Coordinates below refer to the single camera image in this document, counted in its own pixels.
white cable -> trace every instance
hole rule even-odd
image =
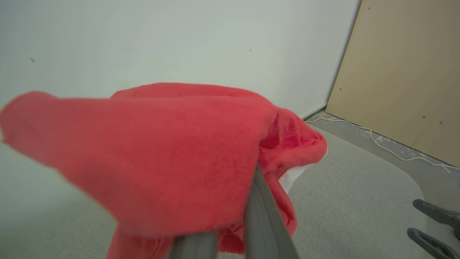
[[[449,167],[449,168],[457,169],[457,170],[460,171],[460,169],[457,168],[457,167],[455,167],[455,166],[434,164],[434,163],[430,162],[429,160],[427,160],[427,159],[425,159],[425,158],[422,158],[422,157],[414,157],[414,158],[411,158],[411,159],[404,159],[404,158],[401,158],[400,156],[396,155],[396,154],[395,154],[393,151],[391,151],[390,149],[388,149],[388,148],[386,148],[386,147],[384,147],[384,146],[381,146],[379,143],[377,143],[377,141],[376,141],[375,139],[372,138],[372,130],[370,130],[370,129],[368,129],[368,128],[361,127],[361,126],[358,126],[358,125],[355,125],[355,124],[353,124],[353,123],[351,123],[351,122],[349,122],[349,121],[346,121],[346,120],[332,120],[332,119],[326,119],[326,118],[318,118],[318,119],[316,119],[316,120],[314,120],[314,121],[305,121],[305,122],[307,122],[307,123],[312,123],[312,122],[315,122],[315,121],[317,121],[317,120],[343,121],[343,122],[349,123],[349,124],[351,124],[351,125],[353,125],[353,126],[355,126],[355,127],[358,127],[358,128],[361,128],[361,129],[365,129],[365,130],[369,130],[369,131],[370,131],[370,137],[371,137],[371,139],[375,142],[375,144],[377,144],[377,146],[379,146],[379,147],[381,147],[381,148],[383,148],[383,149],[385,149],[385,150],[387,150],[387,151],[390,151],[393,155],[395,155],[397,158],[399,158],[399,159],[401,159],[401,160],[403,160],[403,161],[411,161],[411,160],[421,159],[421,160],[425,160],[426,162],[428,162],[428,163],[430,163],[430,164],[432,164],[432,165],[435,165],[435,166]]]

plywood board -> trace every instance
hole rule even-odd
[[[460,80],[412,148],[460,167]]]
[[[458,82],[460,1],[363,0],[326,112],[412,146]]]

baseboard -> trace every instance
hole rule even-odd
[[[317,106],[317,107],[315,107],[315,108],[309,110],[309,111],[308,111],[304,116],[302,116],[301,118],[302,118],[302,119],[305,119],[306,117],[310,116],[311,114],[313,114],[313,113],[315,113],[315,112],[321,110],[322,108],[326,107],[326,105],[328,105],[328,102],[325,102],[325,103],[323,103],[323,104],[321,104],[321,105],[319,105],[319,106]]]

red fabric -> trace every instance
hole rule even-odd
[[[175,235],[219,229],[243,253],[243,211],[256,163],[287,229],[294,208],[278,178],[318,162],[326,141],[258,94],[158,83],[110,99],[17,97],[0,114],[4,142],[57,169],[119,222],[107,258],[164,258]]]

gray textured surface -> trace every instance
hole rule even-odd
[[[325,112],[321,112],[310,118],[309,121],[313,121],[317,118],[339,119]],[[390,152],[377,146],[369,138],[369,133],[366,133],[366,130],[356,128],[355,126],[345,122],[319,120],[310,125],[325,130],[328,133],[346,140],[392,163],[410,175],[417,182],[426,201],[448,210],[460,212],[460,203],[458,202],[460,200],[460,171],[440,166],[433,166],[423,160],[400,160]],[[379,136],[380,135],[378,134],[373,134],[374,139],[377,139]],[[426,157],[432,163],[443,164],[442,161],[420,153],[419,151],[396,141],[393,142],[385,137],[380,137],[379,139],[381,140],[381,142],[379,141],[380,145],[389,148],[404,159],[412,157]],[[427,233],[460,252],[460,242],[455,238],[450,226],[441,225],[431,218],[428,218]]]
[[[298,217],[293,236],[302,259],[422,258],[406,236],[426,229],[411,202],[423,198],[407,174],[329,133],[329,151],[289,192]],[[83,195],[11,228],[2,227],[2,259],[104,258],[115,223]],[[219,258],[242,258],[220,254]]]

